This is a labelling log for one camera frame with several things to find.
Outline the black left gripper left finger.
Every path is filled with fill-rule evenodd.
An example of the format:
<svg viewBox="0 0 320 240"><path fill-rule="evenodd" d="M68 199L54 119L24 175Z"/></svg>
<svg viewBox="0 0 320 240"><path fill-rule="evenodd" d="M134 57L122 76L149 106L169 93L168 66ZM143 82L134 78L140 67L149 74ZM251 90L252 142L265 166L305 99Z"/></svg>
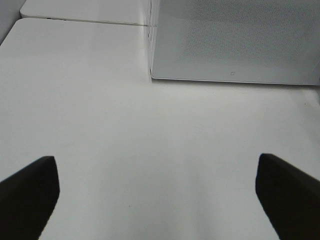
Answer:
<svg viewBox="0 0 320 240"><path fill-rule="evenodd" d="M56 160L43 156L0 182L0 238L38 240L60 196Z"/></svg>

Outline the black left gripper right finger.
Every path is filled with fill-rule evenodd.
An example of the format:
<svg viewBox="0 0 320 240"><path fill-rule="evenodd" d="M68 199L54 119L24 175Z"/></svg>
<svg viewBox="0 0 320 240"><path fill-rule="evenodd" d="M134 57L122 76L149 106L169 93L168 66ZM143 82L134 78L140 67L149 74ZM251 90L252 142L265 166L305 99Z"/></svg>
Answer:
<svg viewBox="0 0 320 240"><path fill-rule="evenodd" d="M259 156L255 192L281 240L320 238L320 182L270 153Z"/></svg>

